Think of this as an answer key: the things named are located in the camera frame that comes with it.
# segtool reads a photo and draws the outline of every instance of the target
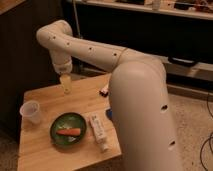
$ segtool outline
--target white bottle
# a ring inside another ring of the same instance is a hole
[[[68,74],[62,74],[60,76],[60,83],[63,87],[64,94],[69,94],[71,91],[71,77]]]
[[[104,152],[108,150],[107,136],[100,118],[98,115],[93,114],[89,117],[89,121],[93,129],[96,142],[100,145],[101,151]]]

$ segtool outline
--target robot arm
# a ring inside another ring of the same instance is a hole
[[[155,57],[125,47],[71,37],[65,21],[38,30],[57,73],[69,73],[71,55],[112,72],[109,101],[128,171],[182,171],[170,114],[166,72]]]

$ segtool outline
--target speckled floor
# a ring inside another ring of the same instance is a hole
[[[213,118],[209,114],[206,103],[207,93],[185,93],[184,91],[172,89],[171,92],[175,94],[169,94],[170,108],[177,128],[184,171],[204,171],[200,164],[200,149],[213,131]],[[209,107],[213,112],[212,102],[209,102]],[[208,171],[213,171],[213,154],[208,143],[203,149],[202,157]],[[18,144],[0,133],[0,171],[15,171],[17,168],[17,158]],[[123,171],[122,158],[117,157],[110,161],[82,169],[82,171],[99,170]]]

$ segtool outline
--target green plate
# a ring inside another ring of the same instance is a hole
[[[67,136],[57,134],[59,129],[80,128],[79,136]],[[50,128],[52,142],[60,147],[68,147],[80,141],[86,133],[87,125],[85,119],[77,113],[65,113],[59,116]]]

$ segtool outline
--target clear plastic cup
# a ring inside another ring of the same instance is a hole
[[[21,106],[19,112],[22,117],[28,119],[33,124],[39,124],[41,122],[40,105],[36,100],[29,100],[25,102]]]

